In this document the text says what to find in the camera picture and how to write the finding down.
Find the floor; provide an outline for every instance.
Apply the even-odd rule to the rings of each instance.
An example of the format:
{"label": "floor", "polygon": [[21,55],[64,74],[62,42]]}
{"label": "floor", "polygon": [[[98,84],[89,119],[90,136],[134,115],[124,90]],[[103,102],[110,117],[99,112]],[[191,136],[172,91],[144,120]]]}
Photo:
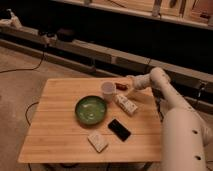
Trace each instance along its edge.
{"label": "floor", "polygon": [[[33,68],[39,59],[0,47],[0,71],[16,68]],[[71,70],[49,62],[43,62],[35,71],[19,71],[0,74],[0,171],[28,171],[28,165],[17,163],[18,154],[28,130],[24,113],[27,107],[38,101],[48,78],[59,77],[92,77],[89,74]],[[162,103],[162,111],[167,109]],[[32,118],[36,106],[29,110]],[[213,128],[213,116],[201,114]],[[206,148],[206,160],[213,160],[213,143]],[[59,165],[54,169],[40,164],[31,164],[32,171],[103,171],[107,164],[80,164],[73,169],[62,169]],[[109,170],[141,170],[143,163],[111,164]],[[160,164],[153,164],[150,171],[159,171]]]}

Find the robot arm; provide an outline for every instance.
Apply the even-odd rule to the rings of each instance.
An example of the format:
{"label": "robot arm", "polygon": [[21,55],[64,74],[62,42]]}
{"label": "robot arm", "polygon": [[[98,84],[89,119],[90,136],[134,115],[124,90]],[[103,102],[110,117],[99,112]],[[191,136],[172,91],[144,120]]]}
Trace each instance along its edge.
{"label": "robot arm", "polygon": [[170,84],[169,76],[154,68],[150,74],[133,78],[137,90],[158,88],[170,110],[163,121],[162,171],[206,171],[204,145],[212,138],[212,130],[197,111]]}
{"label": "robot arm", "polygon": [[11,19],[0,19],[0,27],[13,26],[17,29],[20,29],[22,27],[22,24],[19,18],[12,12],[11,9],[7,9],[7,11],[10,13]]}

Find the black smartphone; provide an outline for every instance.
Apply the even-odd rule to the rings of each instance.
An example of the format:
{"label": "black smartphone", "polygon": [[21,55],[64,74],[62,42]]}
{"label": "black smartphone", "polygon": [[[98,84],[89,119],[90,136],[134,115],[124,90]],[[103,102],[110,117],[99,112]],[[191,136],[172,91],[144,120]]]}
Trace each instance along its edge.
{"label": "black smartphone", "polygon": [[116,119],[112,120],[108,124],[108,128],[112,130],[122,141],[125,141],[131,135],[131,132]]}

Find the small box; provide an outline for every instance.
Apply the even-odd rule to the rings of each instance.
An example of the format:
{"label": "small box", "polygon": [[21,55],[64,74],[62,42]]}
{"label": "small box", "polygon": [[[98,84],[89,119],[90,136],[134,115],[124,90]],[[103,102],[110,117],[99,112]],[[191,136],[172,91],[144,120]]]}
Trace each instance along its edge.
{"label": "small box", "polygon": [[138,107],[123,94],[116,95],[115,102],[130,116],[138,109]]}
{"label": "small box", "polygon": [[93,145],[97,152],[101,152],[108,146],[108,142],[105,137],[98,131],[93,131],[87,137],[89,142]]}

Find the electrical cord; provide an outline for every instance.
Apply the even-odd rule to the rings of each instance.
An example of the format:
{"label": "electrical cord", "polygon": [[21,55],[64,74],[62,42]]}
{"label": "electrical cord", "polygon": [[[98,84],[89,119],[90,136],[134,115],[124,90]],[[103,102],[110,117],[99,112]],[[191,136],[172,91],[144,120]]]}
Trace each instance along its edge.
{"label": "electrical cord", "polygon": [[28,111],[29,111],[29,109],[32,107],[32,106],[34,106],[34,105],[37,105],[39,102],[35,102],[35,103],[32,103],[31,105],[29,105],[28,107],[27,107],[27,110],[26,110],[26,112],[25,112],[25,118],[26,118],[26,121],[27,121],[27,123],[28,123],[28,125],[30,126],[31,125],[31,123],[30,123],[30,121],[29,121],[29,119],[28,119]]}
{"label": "electrical cord", "polygon": [[196,3],[197,3],[197,0],[194,0],[194,3],[193,3],[193,5],[192,5],[192,9],[194,9]]}
{"label": "electrical cord", "polygon": [[209,171],[213,171],[209,166],[206,166],[206,168],[207,168]]}
{"label": "electrical cord", "polygon": [[161,99],[160,99],[160,98],[157,98],[157,99],[156,99],[157,111],[158,111],[158,113],[159,113],[159,115],[160,115],[161,122],[163,122],[164,115],[163,115],[163,113],[161,112],[161,105],[160,105],[160,102],[161,102]]}
{"label": "electrical cord", "polygon": [[205,83],[202,83],[202,84],[200,85],[199,89],[198,89],[197,99],[196,99],[196,101],[195,101],[195,103],[194,103],[194,105],[193,105],[193,107],[194,107],[195,109],[197,109],[197,106],[198,106],[199,101],[200,101],[201,94],[202,94],[202,92],[205,90],[205,88],[206,88],[206,84],[205,84]]}
{"label": "electrical cord", "polygon": [[44,61],[44,58],[45,58],[45,50],[43,50],[42,58],[41,58],[39,64],[36,65],[34,68],[10,69],[10,70],[5,70],[5,71],[0,71],[0,74],[8,73],[8,72],[16,72],[16,71],[33,71],[33,70],[36,70],[41,66],[42,62]]}
{"label": "electrical cord", "polygon": [[28,168],[29,168],[29,171],[32,171],[32,168],[30,166],[30,163],[27,164]]}
{"label": "electrical cord", "polygon": [[113,0],[106,0],[106,1],[109,1],[109,2],[111,2],[111,3],[113,3],[113,4],[116,4],[116,5],[119,6],[119,7],[126,8],[124,5],[121,5],[120,3],[117,3],[117,2],[115,2],[115,1],[113,1]]}

